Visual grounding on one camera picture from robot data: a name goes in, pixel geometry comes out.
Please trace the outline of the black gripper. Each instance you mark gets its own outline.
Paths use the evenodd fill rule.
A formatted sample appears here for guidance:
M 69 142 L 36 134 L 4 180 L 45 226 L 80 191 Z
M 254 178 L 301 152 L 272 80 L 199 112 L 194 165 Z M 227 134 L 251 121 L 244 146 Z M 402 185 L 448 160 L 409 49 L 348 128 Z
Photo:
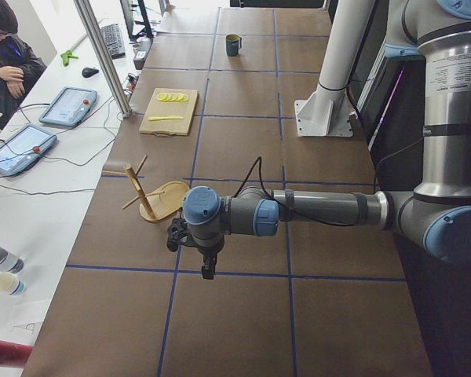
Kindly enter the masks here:
M 216 274 L 217 254 L 225 245 L 225 236 L 219 233 L 211 234 L 206 239 L 194 236 L 198 251 L 203 255 L 203 279 L 213 279 Z

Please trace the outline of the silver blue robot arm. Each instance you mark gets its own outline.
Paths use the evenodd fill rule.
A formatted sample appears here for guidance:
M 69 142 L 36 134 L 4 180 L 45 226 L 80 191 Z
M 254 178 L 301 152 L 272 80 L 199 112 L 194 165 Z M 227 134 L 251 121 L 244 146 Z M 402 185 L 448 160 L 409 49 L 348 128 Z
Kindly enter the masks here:
M 471 1 L 392 1 L 385 54 L 425 58 L 422 182 L 411 191 L 267 191 L 219 196 L 206 186 L 185 195 L 167 246 L 194 247 L 213 279 L 228 234 L 272 236 L 280 221 L 377 225 L 453 264 L 471 262 Z

